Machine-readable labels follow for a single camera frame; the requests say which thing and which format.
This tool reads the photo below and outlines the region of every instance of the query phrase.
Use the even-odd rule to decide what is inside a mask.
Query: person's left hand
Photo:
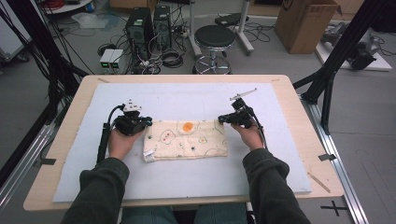
[[[117,158],[122,161],[125,155],[131,151],[134,141],[136,141],[143,132],[144,130],[133,136],[127,136],[120,133],[119,130],[113,129],[108,139],[108,157]]]

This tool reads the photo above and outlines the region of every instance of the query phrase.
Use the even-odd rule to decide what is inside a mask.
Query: stool
[[[216,75],[231,74],[230,64],[222,57],[216,56],[217,51],[229,49],[235,42],[235,34],[226,27],[219,25],[207,25],[199,28],[195,32],[195,43],[200,48],[208,49],[210,56],[203,56],[195,61],[192,68],[194,74],[209,74],[213,72]]]

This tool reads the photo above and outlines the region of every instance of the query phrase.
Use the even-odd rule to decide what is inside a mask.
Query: sleeve
[[[249,152],[243,164],[257,223],[310,223],[286,183],[290,169],[285,162],[260,148]]]
[[[107,158],[94,169],[81,172],[80,192],[62,223],[117,223],[128,176],[128,167],[115,158]]]

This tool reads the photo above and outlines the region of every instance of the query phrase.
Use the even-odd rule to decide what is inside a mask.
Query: person
[[[257,127],[245,129],[233,124],[232,127],[239,132],[250,150],[242,163],[247,173],[249,197],[256,223],[310,223],[286,183],[289,166],[265,148]],[[122,159],[141,134],[125,136],[117,129],[111,132],[108,158],[99,162],[92,170],[81,172],[80,192],[64,214],[63,224],[117,223],[125,183],[129,176],[128,167]],[[213,220],[207,220],[213,219],[215,212],[219,212],[222,218],[225,218],[218,219],[216,223],[246,223],[244,220],[238,220],[240,217],[246,218],[246,215],[238,215],[235,212],[237,210],[245,212],[245,205],[203,205],[198,209],[194,223],[215,223]],[[124,209],[121,224],[123,223],[176,223],[176,220],[172,217],[170,207],[142,207]]]

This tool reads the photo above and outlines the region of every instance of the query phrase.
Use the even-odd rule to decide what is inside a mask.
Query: cardboard box
[[[312,53],[338,7],[333,0],[284,0],[275,32],[289,53]]]
[[[149,7],[154,11],[158,0],[110,0],[110,7],[114,8],[134,8],[134,7]]]

